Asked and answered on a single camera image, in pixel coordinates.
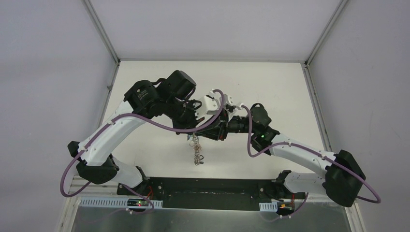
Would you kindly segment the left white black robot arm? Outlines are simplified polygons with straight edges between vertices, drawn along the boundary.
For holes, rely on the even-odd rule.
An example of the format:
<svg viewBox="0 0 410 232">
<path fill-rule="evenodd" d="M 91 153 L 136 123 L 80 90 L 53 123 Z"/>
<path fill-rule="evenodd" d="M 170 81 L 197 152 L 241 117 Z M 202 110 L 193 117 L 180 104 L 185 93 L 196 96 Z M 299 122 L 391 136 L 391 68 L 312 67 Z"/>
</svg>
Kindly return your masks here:
<svg viewBox="0 0 410 232">
<path fill-rule="evenodd" d="M 128 186 L 135 195 L 143 195 L 147 182 L 142 170 L 119 161 L 112 152 L 146 119 L 156 116 L 168 116 L 175 129 L 194 128 L 199 122 L 189 97 L 195 89 L 195 81 L 179 70 L 166 79 L 140 80 L 133 84 L 115 112 L 96 132 L 82 142 L 69 143 L 73 157 L 81 154 L 76 165 L 80 177 L 97 185 L 115 181 Z"/>
</svg>

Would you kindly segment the metal disc keyring holder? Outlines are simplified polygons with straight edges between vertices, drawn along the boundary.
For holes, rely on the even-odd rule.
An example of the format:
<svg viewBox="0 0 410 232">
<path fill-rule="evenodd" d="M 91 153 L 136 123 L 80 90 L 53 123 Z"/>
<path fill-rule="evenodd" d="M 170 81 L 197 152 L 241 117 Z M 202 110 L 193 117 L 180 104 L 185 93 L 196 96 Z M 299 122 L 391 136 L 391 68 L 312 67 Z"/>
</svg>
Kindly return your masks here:
<svg viewBox="0 0 410 232">
<path fill-rule="evenodd" d="M 201 154 L 202 147 L 200 145 L 199 137 L 193 133 L 187 135 L 187 141 L 189 141 L 190 146 L 194 151 L 194 165 L 202 165 L 204 164 L 204 156 Z"/>
</svg>

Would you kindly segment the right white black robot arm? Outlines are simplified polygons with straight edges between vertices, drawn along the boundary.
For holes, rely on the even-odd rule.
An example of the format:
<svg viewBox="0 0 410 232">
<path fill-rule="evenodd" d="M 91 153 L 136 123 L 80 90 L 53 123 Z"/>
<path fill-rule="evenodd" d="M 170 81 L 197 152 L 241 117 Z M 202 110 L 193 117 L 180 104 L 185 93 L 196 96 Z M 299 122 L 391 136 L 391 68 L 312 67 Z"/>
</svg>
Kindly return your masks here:
<svg viewBox="0 0 410 232">
<path fill-rule="evenodd" d="M 344 207 L 351 207 L 360 199 L 366 176 L 350 152 L 316 150 L 280 133 L 270 127 L 271 118 L 261 103 L 244 109 L 247 116 L 229 117 L 230 107 L 227 107 L 214 123 L 196 132 L 196 136 L 223 141 L 229 133 L 246 133 L 250 157 L 267 154 L 310 170 L 310 173 L 280 172 L 273 183 L 276 199 L 287 198 L 292 193 L 315 193 Z"/>
</svg>

